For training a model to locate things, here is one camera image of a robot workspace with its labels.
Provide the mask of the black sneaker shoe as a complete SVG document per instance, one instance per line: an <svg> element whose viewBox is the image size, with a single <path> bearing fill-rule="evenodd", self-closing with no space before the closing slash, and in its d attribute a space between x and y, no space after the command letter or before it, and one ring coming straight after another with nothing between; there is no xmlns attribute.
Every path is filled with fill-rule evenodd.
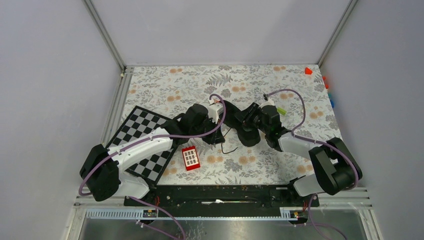
<svg viewBox="0 0 424 240"><path fill-rule="evenodd" d="M231 102L223 101L226 107L223 124L236 130L239 141L245 147L253 147L261 141L259 130L257 128L246 128L243 120L251 106L240 110Z"/></svg>

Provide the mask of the black shoelace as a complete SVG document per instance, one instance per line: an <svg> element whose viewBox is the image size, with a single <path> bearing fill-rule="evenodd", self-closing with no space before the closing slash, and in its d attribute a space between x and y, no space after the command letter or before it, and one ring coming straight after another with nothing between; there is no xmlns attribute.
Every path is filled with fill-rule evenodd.
<svg viewBox="0 0 424 240"><path fill-rule="evenodd" d="M232 135L233 133L234 129L230 127L223 135L223 137L225 138L225 142L220 144L221 153L223 155L233 153L239 148L238 146L232 144L230 140L228 140L228 134Z"/></svg>

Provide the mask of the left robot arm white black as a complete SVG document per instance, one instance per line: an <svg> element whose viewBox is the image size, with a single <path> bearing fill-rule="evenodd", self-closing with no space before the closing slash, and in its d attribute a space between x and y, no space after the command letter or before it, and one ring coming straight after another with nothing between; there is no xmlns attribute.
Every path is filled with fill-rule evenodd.
<svg viewBox="0 0 424 240"><path fill-rule="evenodd" d="M143 178L127 173L127 169L189 139L206 138L215 144L226 113L223 100L209 106L194 104L181 117L166 121L145 136L112 148L94 146L80 170L83 182L79 195L92 196L97 202L111 197L135 197L144 206L152 204L154 190Z"/></svg>

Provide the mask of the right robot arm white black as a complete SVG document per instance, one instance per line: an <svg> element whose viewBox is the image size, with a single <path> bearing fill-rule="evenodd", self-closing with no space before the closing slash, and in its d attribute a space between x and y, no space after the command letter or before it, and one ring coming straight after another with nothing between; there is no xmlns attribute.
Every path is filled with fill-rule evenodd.
<svg viewBox="0 0 424 240"><path fill-rule="evenodd" d="M311 161L313 174L289 183L286 198L293 206L301 205L312 194L335 195L354 188L363 176L361 168L340 138L317 141L294 134L293 130L282 125L275 105L258 105L254 102L244 110L236 109L227 125L236 129L240 142L246 147L258 144L260 133L264 133L270 148Z"/></svg>

